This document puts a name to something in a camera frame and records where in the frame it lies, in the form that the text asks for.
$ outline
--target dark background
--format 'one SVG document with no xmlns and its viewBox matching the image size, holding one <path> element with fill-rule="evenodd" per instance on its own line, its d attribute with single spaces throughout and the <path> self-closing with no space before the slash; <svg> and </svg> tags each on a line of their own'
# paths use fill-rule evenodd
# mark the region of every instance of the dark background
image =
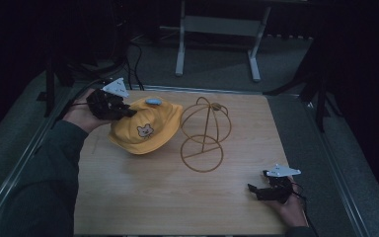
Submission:
<svg viewBox="0 0 379 237">
<path fill-rule="evenodd" d="M 196 1 L 189 10 L 200 15 L 240 14 L 244 18 L 257 18 L 256 10 L 263 7 L 256 1 L 244 1 L 226 13 L 211 7 L 210 2 Z M 326 7 L 276 4 L 266 33 L 315 39 L 312 53 L 302 63 L 303 69 L 315 72 L 315 80 L 330 72 L 329 91 L 335 94 L 379 182 L 379 0 L 343 3 L 351 7 L 334 11 L 331 4 Z M 84 30 L 86 19 L 76 4 L 76 1 L 0 1 L 0 121 L 26 85 L 43 71 L 50 48 L 79 61 L 92 63 L 95 59 L 90 49 L 92 40 Z M 247 4 L 252 7 L 244 12 Z M 179 25 L 180 1 L 135 1 L 128 7 L 132 14 L 127 19 L 154 40 L 159 34 L 158 26 Z"/>
</svg>

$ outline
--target white plastic bracket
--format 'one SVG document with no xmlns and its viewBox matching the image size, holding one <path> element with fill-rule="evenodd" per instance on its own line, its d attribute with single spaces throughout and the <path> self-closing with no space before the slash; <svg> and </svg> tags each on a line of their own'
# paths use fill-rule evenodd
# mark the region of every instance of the white plastic bracket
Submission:
<svg viewBox="0 0 379 237">
<path fill-rule="evenodd" d="M 282 166 L 279 164 L 275 164 L 275 166 L 266 172 L 268 176 L 272 177 L 285 177 L 285 176 L 292 176 L 292 175 L 300 175 L 300 170 L 291 169 L 287 166 Z"/>
<path fill-rule="evenodd" d="M 124 79 L 122 77 L 116 79 L 112 83 L 103 87 L 103 91 L 121 97 L 128 97 L 128 92 L 124 86 Z"/>
</svg>

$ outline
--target hand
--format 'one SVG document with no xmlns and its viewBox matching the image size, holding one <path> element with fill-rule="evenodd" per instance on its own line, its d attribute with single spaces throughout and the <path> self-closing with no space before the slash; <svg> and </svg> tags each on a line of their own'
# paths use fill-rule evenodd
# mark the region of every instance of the hand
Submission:
<svg viewBox="0 0 379 237">
<path fill-rule="evenodd" d="M 297 188 L 296 185 L 293 185 L 295 193 L 298 193 Z M 306 220 L 306 215 L 304 214 L 301 199 L 297 195 L 292 194 L 284 204 L 277 200 L 263 200 L 263 203 L 272 207 L 288 226 L 309 226 Z"/>
<path fill-rule="evenodd" d="M 81 98 L 76 100 L 64 116 L 63 120 L 81 127 L 88 133 L 101 125 L 110 123 L 110 120 L 100 120 L 96 118 L 89 110 L 89 107 L 86 104 L 86 98 L 94 91 L 94 89 L 90 89 Z"/>
</svg>

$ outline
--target gold wire frame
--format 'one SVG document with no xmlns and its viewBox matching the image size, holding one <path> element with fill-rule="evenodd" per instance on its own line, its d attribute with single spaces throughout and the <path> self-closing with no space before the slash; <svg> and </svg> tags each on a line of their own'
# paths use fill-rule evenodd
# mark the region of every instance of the gold wire frame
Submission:
<svg viewBox="0 0 379 237">
<path fill-rule="evenodd" d="M 201 104 L 200 103 L 200 100 L 204 100 L 206 102 L 206 104 Z M 196 100 L 196 103 L 195 105 L 192 105 L 188 108 L 186 108 L 184 111 L 183 111 L 183 115 L 188 111 L 190 110 L 191 108 L 194 108 L 194 107 L 199 107 L 197 110 L 195 110 L 194 112 L 192 112 L 189 116 L 187 116 L 181 123 L 181 130 L 183 131 L 183 133 L 186 135 L 187 139 L 184 141 L 184 143 L 182 144 L 181 146 L 181 158 L 184 162 L 184 164 L 186 164 L 187 167 L 189 167 L 190 169 L 194 170 L 194 171 L 197 171 L 197 172 L 200 172 L 200 173 L 206 173 L 206 172 L 210 172 L 210 171 L 213 171 L 215 169 L 217 169 L 222 161 L 223 161 L 223 148 L 220 144 L 221 141 L 225 140 L 229 135 L 230 135 L 230 132 L 232 130 L 232 121 L 230 120 L 229 118 L 229 112 L 227 110 L 226 107 L 218 104 L 218 103 L 210 103 L 207 99 L 205 99 L 204 97 L 199 97 L 197 100 Z M 207 111 L 207 117 L 206 117 L 206 120 L 205 120 L 205 128 L 204 128 L 204 134 L 196 134 L 196 135 L 189 135 L 187 133 L 187 131 L 185 130 L 185 124 L 186 122 L 193 116 L 195 115 L 196 113 L 204 110 L 204 109 L 208 109 Z M 214 121 L 215 121 L 215 127 L 216 127 L 216 138 L 210 136 L 207 134 L 207 129 L 208 129 L 208 122 L 209 122 L 209 119 L 210 119 L 210 114 L 213 114 L 214 116 Z M 220 132 L 219 132 L 219 125 L 218 125 L 218 120 L 217 120 L 217 115 L 216 115 L 216 112 L 221 112 L 229 121 L 229 130 L 228 132 L 222 137 L 220 138 Z M 202 141 L 200 140 L 197 140 L 195 139 L 196 137 L 201 137 L 202 138 Z M 206 141 L 206 138 L 209 138 L 212 140 L 212 142 L 207 142 Z M 196 152 L 194 154 L 191 154 L 191 155 L 187 155 L 185 156 L 184 155 L 184 146 L 185 144 L 189 141 L 189 140 L 192 140 L 196 143 L 200 143 L 201 144 L 201 151 L 199 152 Z M 217 146 L 216 147 L 213 147 L 213 148 L 209 148 L 209 149 L 205 149 L 205 145 L 207 144 L 216 144 Z M 199 154 L 202 154 L 202 153 L 206 153 L 206 152 L 209 152 L 209 151 L 212 151 L 212 150 L 215 150 L 215 149 L 220 149 L 221 151 L 221 157 L 220 157 L 220 161 L 218 162 L 218 164 L 216 166 L 214 166 L 213 168 L 210 168 L 210 169 L 197 169 L 195 167 L 193 167 L 192 165 L 190 165 L 186 159 L 187 158 L 190 158 L 190 157 L 193 157 L 193 156 L 196 156 L 196 155 L 199 155 Z"/>
</svg>

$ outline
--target hat stand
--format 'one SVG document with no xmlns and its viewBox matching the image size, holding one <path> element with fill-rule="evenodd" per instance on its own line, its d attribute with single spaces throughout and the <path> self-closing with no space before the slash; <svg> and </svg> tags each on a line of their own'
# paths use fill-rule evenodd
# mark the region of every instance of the hat stand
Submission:
<svg viewBox="0 0 379 237">
<path fill-rule="evenodd" d="M 228 110 L 227 110 L 226 107 L 224 107 L 224 106 L 222 106 L 222 105 L 220 105 L 218 103 L 210 103 L 204 97 L 199 97 L 196 100 L 195 105 L 192 105 L 192 106 L 186 108 L 183 111 L 183 115 L 186 112 L 188 112 L 189 110 L 191 110 L 191 109 L 194 109 L 194 111 L 191 114 L 189 114 L 185 119 L 183 119 L 183 121 L 181 123 L 181 130 L 182 130 L 182 132 L 187 137 L 187 139 L 184 141 L 184 143 L 181 146 L 181 158 L 182 158 L 184 164 L 186 164 L 187 167 L 189 167 L 190 169 L 192 169 L 194 171 L 197 171 L 197 172 L 200 172 L 200 173 L 210 172 L 210 171 L 213 171 L 213 170 L 217 169 L 221 165 L 221 163 L 223 161 L 223 148 L 222 148 L 220 142 L 222 142 L 223 140 L 225 140 L 230 135 L 230 132 L 232 130 L 232 122 L 231 122 L 231 120 L 229 118 L 229 113 L 228 113 Z M 194 116 L 195 114 L 197 114 L 197 113 L 199 113 L 199 112 L 201 112 L 203 110 L 207 110 L 207 116 L 206 116 L 206 119 L 205 119 L 204 133 L 203 134 L 190 135 L 186 131 L 186 127 L 185 127 L 186 123 L 189 121 L 190 118 L 192 118 L 192 116 Z M 228 132 L 223 137 L 220 137 L 220 131 L 219 131 L 220 129 L 219 129 L 219 124 L 218 124 L 218 119 L 217 119 L 217 114 L 216 113 L 222 113 L 227 118 L 227 120 L 229 122 Z M 210 120 L 211 115 L 214 117 L 214 121 L 215 121 L 216 136 L 214 136 L 214 137 L 211 136 L 211 135 L 209 135 L 209 134 L 207 134 L 209 120 Z M 201 144 L 200 151 L 195 152 L 195 153 L 190 154 L 190 155 L 184 155 L 184 147 L 185 147 L 185 145 L 189 141 L 193 141 L 193 142 Z M 212 148 L 206 148 L 206 145 L 214 145 L 214 144 L 216 144 L 216 146 L 213 146 Z M 190 158 L 190 157 L 194 157 L 194 156 L 197 156 L 197 155 L 200 155 L 200 154 L 203 154 L 203 153 L 206 153 L 206 152 L 210 152 L 210 151 L 213 151 L 213 150 L 216 150 L 216 149 L 220 149 L 221 156 L 220 156 L 219 162 L 213 168 L 210 168 L 210 169 L 195 168 L 194 166 L 192 166 L 187 161 L 187 159 Z"/>
</svg>

